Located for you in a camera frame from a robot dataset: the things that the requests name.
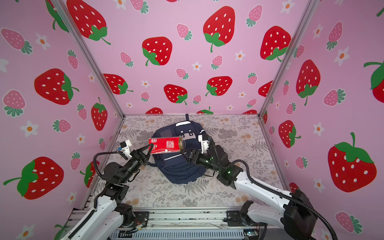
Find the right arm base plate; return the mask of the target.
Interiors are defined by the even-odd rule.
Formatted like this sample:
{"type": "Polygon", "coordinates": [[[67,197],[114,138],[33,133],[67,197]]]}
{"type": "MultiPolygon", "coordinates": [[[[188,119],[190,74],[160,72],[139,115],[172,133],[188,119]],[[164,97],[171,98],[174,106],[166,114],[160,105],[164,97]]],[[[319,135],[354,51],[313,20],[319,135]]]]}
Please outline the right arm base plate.
{"type": "Polygon", "coordinates": [[[227,211],[223,222],[230,227],[265,227],[266,223],[257,223],[240,211],[227,211]]]}

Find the red box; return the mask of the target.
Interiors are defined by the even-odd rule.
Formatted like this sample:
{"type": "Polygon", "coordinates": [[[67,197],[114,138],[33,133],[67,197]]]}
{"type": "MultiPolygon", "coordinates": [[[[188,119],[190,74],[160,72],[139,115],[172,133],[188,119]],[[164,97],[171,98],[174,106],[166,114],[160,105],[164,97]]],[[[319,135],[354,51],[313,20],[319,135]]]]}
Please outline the red box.
{"type": "Polygon", "coordinates": [[[150,138],[149,144],[153,144],[151,154],[178,153],[186,145],[182,137],[150,138]]]}

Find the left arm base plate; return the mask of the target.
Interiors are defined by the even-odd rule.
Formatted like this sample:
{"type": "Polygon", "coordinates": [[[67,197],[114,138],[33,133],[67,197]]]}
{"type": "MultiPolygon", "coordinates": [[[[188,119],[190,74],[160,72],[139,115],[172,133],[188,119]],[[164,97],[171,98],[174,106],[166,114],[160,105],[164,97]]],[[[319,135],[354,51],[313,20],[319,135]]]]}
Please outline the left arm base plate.
{"type": "Polygon", "coordinates": [[[125,213],[122,228],[145,228],[148,224],[150,212],[129,212],[125,213]]]}

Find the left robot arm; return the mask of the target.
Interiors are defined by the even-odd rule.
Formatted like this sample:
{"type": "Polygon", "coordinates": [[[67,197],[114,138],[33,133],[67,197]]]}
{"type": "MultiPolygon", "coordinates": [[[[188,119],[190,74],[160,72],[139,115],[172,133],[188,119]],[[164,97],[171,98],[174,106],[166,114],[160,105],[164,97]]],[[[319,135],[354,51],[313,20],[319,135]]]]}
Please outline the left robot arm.
{"type": "Polygon", "coordinates": [[[134,234],[148,224],[148,212],[134,213],[133,206],[123,202],[129,186],[140,167],[145,166],[151,156],[153,144],[130,151],[129,141],[121,143],[115,152],[97,153],[93,158],[93,167],[106,186],[94,198],[94,205],[82,219],[65,235],[63,240],[107,240],[110,235],[121,227],[128,227],[128,234],[134,234]],[[97,158],[102,155],[119,154],[128,162],[125,165],[109,163],[101,172],[97,158]]]}

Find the navy blue student backpack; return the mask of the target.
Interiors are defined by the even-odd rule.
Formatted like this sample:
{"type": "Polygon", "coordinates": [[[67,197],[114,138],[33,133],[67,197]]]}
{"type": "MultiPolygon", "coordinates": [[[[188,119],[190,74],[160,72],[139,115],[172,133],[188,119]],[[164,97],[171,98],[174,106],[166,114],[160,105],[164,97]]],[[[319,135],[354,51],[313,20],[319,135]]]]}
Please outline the navy blue student backpack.
{"type": "MultiPolygon", "coordinates": [[[[181,137],[186,144],[186,150],[200,150],[202,146],[199,136],[205,133],[201,124],[190,121],[186,116],[183,122],[156,130],[152,138],[181,137]]],[[[152,156],[155,162],[148,165],[158,168],[173,184],[194,182],[206,172],[205,167],[188,162],[181,153],[152,154],[152,156]]]]}

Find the floral table cloth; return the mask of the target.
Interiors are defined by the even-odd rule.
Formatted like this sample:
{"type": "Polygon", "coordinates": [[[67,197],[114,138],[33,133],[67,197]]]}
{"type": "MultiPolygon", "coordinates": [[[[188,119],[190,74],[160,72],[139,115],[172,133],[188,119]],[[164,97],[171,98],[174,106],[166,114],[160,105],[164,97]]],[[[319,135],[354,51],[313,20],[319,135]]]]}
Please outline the floral table cloth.
{"type": "MultiPolygon", "coordinates": [[[[141,148],[159,128],[185,119],[183,115],[127,116],[115,146],[130,140],[134,149],[141,148]]],[[[273,187],[285,188],[258,116],[191,115],[190,120],[202,125],[215,143],[223,147],[230,161],[236,161],[239,167],[247,163],[253,177],[273,187]]],[[[137,208],[232,207],[248,200],[253,197],[224,186],[210,170],[194,182],[178,185],[171,183],[158,168],[142,166],[136,179],[129,183],[124,203],[137,208]]]]}

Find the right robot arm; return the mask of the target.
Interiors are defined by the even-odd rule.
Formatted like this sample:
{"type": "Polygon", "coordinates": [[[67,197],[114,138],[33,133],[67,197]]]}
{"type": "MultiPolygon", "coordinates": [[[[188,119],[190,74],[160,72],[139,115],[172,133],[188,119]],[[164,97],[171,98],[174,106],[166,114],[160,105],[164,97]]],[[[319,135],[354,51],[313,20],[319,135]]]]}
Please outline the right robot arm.
{"type": "Polygon", "coordinates": [[[230,162],[227,154],[218,148],[210,148],[206,153],[196,149],[181,153],[188,162],[217,172],[223,185],[246,192],[273,208],[268,212],[254,204],[246,204],[246,220],[280,227],[294,240],[312,239],[318,217],[309,198],[300,190],[292,193],[253,178],[245,161],[230,162]]]}

